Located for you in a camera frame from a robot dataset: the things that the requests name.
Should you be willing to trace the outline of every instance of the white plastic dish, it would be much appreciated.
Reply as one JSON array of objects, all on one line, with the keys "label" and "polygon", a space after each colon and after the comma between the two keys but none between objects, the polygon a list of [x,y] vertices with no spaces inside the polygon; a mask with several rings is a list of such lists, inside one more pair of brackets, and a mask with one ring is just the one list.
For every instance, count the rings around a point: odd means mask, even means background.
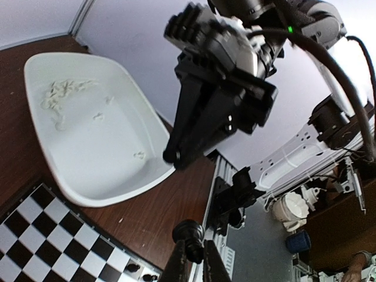
[{"label": "white plastic dish", "polygon": [[[53,82],[95,83],[62,101],[64,130],[41,103]],[[118,63],[79,53],[41,53],[25,64],[29,107],[43,153],[62,193],[102,207],[135,197],[174,168],[162,159],[169,134]]]}]

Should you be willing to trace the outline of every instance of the wire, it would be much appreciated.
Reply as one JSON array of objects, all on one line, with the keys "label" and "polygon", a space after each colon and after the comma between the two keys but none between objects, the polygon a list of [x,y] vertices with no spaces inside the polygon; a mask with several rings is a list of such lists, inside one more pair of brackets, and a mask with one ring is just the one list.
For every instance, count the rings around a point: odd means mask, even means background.
[{"label": "wire", "polygon": [[[376,103],[376,74],[375,74],[374,65],[372,63],[371,55],[368,52],[367,47],[365,47],[365,44],[363,43],[361,39],[359,39],[356,36],[348,36],[346,38],[349,41],[356,41],[359,44],[360,48],[362,49],[365,60],[367,61],[368,70],[370,71],[372,90],[374,94],[374,103]],[[375,115],[375,126],[376,126],[376,109],[375,109],[374,115]],[[374,139],[376,140],[376,128],[374,131]]]},{"label": "wire", "polygon": [[358,124],[363,137],[363,143],[365,147],[365,152],[367,159],[373,161],[376,159],[376,148],[374,146],[374,139],[371,134],[370,124],[368,122],[367,114],[361,104],[361,101],[357,95],[357,90],[353,83],[350,81],[345,72],[341,69],[338,63],[333,59],[333,57],[327,52],[327,50],[319,45],[317,42],[313,41],[311,38],[304,36],[298,32],[289,32],[284,29],[263,29],[260,31],[254,31],[247,35],[248,39],[259,35],[274,35],[283,36],[288,38],[292,43],[298,45],[301,49],[311,53],[319,62],[328,68],[328,70],[333,74],[336,80],[342,86],[348,100],[354,109],[355,115],[358,119]]},{"label": "wire", "polygon": [[365,158],[365,154],[363,151],[355,151],[355,150],[351,150],[351,149],[347,149],[347,148],[339,148],[338,150],[345,150],[353,155],[355,155],[357,157],[356,160],[358,159],[364,159]]},{"label": "wire", "polygon": [[329,179],[338,180],[337,177],[332,176],[332,175],[319,175],[319,174],[315,174],[315,175],[312,175],[311,177],[325,177],[325,178],[329,178]]}]

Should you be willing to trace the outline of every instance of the gray panel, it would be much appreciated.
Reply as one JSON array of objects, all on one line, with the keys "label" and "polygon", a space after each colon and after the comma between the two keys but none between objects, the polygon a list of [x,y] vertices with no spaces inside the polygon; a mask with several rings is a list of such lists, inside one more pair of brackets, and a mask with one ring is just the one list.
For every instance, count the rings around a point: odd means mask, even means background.
[{"label": "gray panel", "polygon": [[259,202],[246,213],[245,228],[230,229],[227,235],[227,246],[235,251],[233,281],[293,281],[292,256],[284,245],[287,233],[283,225],[264,212]]}]

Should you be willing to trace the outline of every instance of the black knob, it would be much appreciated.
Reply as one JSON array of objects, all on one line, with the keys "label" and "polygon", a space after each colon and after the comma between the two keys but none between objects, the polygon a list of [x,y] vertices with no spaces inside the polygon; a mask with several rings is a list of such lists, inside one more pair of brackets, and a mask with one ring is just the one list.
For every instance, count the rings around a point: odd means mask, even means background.
[{"label": "black knob", "polygon": [[163,160],[165,160],[166,163],[173,164],[177,160],[178,153],[171,151],[171,150],[165,150],[163,152]]},{"label": "black knob", "polygon": [[154,282],[154,281],[157,281],[158,276],[156,276],[156,275],[151,276],[150,274],[145,274],[145,275],[142,277],[142,279],[143,279],[143,281],[145,281],[145,282]]},{"label": "black knob", "polygon": [[194,220],[180,222],[172,231],[175,243],[184,240],[186,243],[187,259],[192,263],[201,263],[204,258],[204,228]]},{"label": "black knob", "polygon": [[134,273],[137,272],[138,269],[140,269],[140,266],[138,264],[130,263],[125,269],[131,273]]}]

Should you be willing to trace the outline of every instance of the brown wooden surface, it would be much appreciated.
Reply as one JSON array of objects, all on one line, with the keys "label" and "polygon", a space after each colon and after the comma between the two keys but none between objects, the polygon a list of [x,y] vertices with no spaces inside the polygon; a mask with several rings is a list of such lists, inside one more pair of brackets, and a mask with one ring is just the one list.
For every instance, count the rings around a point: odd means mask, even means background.
[{"label": "brown wooden surface", "polygon": [[[85,49],[71,37],[61,36],[0,51],[0,205],[31,179],[52,179],[32,125],[23,66],[32,55],[53,51]],[[202,221],[213,173],[214,164],[203,157],[138,197],[82,210],[123,244],[163,268],[174,247],[174,226],[187,218]]]},{"label": "brown wooden surface", "polygon": [[366,215],[352,193],[304,226],[311,237],[310,260],[316,270],[347,267],[361,250],[376,253],[376,180],[364,187],[364,197]]}]

